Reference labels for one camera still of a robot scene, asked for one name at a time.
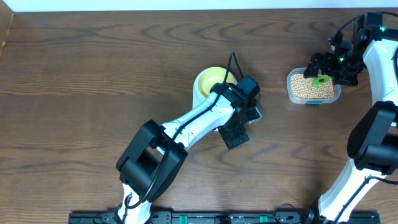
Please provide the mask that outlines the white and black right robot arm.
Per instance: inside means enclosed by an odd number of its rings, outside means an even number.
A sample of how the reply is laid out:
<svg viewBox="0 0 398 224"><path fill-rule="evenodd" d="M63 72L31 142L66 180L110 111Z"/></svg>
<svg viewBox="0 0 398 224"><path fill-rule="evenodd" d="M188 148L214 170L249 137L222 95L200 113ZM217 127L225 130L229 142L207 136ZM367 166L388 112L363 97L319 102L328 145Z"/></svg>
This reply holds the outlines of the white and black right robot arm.
<svg viewBox="0 0 398 224"><path fill-rule="evenodd" d="M304 77L319 73L337 85L356 86L358 73L369 74L373 105L349 135L349 159L326 193L303 218L303 223L347 223L351 212L378 182L397 170L397 29L384 26L385 11L366 12L350 20L351 41L339 29L329 39L330 53L313 54Z"/></svg>

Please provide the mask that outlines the green plastic measuring scoop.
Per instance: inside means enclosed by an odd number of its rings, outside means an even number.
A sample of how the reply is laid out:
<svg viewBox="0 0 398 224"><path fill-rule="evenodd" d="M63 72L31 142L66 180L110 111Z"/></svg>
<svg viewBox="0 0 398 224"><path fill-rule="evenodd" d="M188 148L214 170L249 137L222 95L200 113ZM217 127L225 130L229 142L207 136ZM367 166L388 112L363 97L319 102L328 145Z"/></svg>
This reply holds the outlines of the green plastic measuring scoop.
<svg viewBox="0 0 398 224"><path fill-rule="evenodd" d="M331 77L327 76L327 75L323 75L317 78L314 78L312 81L312 87L314 88L319 88L320 85L327 83L328 81L331 80Z"/></svg>

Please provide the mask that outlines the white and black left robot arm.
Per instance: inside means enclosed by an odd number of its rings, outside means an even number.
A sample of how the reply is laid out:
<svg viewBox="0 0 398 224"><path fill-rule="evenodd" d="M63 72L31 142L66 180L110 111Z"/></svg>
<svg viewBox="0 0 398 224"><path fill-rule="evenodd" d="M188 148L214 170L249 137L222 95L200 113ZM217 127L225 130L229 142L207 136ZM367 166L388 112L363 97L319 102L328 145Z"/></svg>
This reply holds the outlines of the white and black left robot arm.
<svg viewBox="0 0 398 224"><path fill-rule="evenodd" d="M249 76L237 84L215 83L207 99L185 115L162 125L144 123L116 163L124 199L117 211L119 223L145 223L150 206L171 185L188 150L217 130L228 149L249 141L244 127L260 119L257 81Z"/></svg>

